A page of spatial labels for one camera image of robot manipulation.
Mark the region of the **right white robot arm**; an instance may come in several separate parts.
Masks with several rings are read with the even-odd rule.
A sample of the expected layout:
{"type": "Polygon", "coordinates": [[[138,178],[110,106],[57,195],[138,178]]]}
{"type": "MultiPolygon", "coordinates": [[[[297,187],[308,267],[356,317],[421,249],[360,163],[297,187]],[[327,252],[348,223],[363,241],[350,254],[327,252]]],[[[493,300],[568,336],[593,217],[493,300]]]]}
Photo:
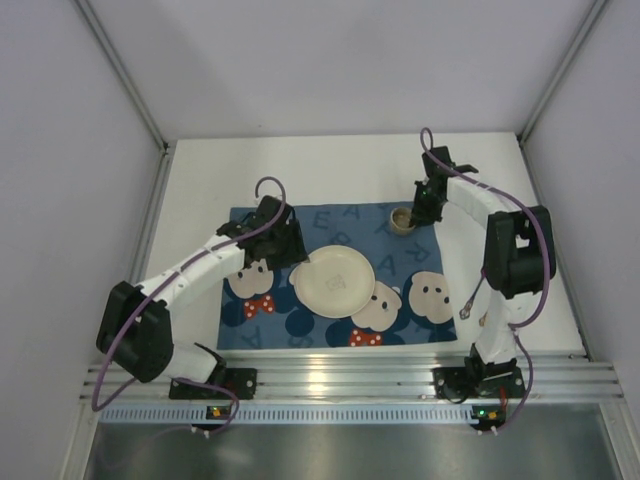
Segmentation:
{"type": "Polygon", "coordinates": [[[542,205],[525,206],[512,195],[471,177],[471,165],[457,166],[446,147],[422,154],[426,179],[417,181],[410,224],[442,220],[444,205],[463,210],[485,230],[481,273],[491,288],[484,327],[472,353],[484,364],[515,357],[514,331],[542,312],[556,273],[551,215],[542,205]]]}

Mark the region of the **small beige cup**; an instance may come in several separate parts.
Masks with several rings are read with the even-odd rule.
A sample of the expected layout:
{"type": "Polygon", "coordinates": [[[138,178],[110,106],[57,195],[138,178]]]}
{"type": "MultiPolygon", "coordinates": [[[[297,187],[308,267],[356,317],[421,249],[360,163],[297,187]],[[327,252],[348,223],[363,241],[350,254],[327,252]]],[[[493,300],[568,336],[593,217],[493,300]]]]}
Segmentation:
{"type": "Polygon", "coordinates": [[[415,226],[411,223],[411,209],[408,207],[396,207],[389,216],[391,231],[398,236],[410,235],[415,226]]]}

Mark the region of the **cream round plate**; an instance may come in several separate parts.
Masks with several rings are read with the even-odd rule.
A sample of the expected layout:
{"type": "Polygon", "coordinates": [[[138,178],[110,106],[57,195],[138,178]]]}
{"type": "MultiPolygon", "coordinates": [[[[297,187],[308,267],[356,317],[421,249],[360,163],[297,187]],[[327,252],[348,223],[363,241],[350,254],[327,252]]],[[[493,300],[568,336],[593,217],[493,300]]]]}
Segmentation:
{"type": "Polygon", "coordinates": [[[357,250],[329,245],[309,254],[289,275],[299,302],[329,319],[350,317],[362,310],[374,292],[373,267],[357,250]]]}

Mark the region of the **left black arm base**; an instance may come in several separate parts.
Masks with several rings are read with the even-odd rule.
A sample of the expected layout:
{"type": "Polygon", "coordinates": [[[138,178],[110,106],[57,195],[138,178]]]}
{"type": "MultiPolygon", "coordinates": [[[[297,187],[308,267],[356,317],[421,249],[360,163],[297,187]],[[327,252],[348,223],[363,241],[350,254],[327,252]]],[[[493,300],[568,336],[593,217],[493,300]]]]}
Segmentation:
{"type": "Polygon", "coordinates": [[[255,368],[229,367],[217,352],[199,343],[179,344],[166,373],[171,400],[221,400],[232,393],[239,400],[254,398],[255,368]]]}

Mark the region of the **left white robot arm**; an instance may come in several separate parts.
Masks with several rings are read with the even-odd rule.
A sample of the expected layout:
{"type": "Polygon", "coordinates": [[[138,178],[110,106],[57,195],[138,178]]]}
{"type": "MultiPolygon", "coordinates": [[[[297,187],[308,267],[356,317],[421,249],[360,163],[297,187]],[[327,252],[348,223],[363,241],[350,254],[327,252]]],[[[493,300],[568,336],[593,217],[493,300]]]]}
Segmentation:
{"type": "Polygon", "coordinates": [[[141,383],[159,377],[211,383],[223,369],[222,357],[176,340],[172,322],[203,293],[253,264],[273,271],[306,259],[294,208],[265,196],[255,211],[221,225],[176,265],[136,285],[113,287],[96,346],[141,383]]]}

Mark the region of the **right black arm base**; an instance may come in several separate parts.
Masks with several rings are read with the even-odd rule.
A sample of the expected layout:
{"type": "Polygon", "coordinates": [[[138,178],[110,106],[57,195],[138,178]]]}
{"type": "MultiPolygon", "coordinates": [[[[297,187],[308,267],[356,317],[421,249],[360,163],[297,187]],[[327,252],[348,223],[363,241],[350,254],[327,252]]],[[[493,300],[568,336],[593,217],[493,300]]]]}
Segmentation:
{"type": "Polygon", "coordinates": [[[433,370],[436,397],[454,404],[469,399],[521,398],[524,379],[517,361],[483,363],[479,357],[466,357],[463,366],[433,370]]]}

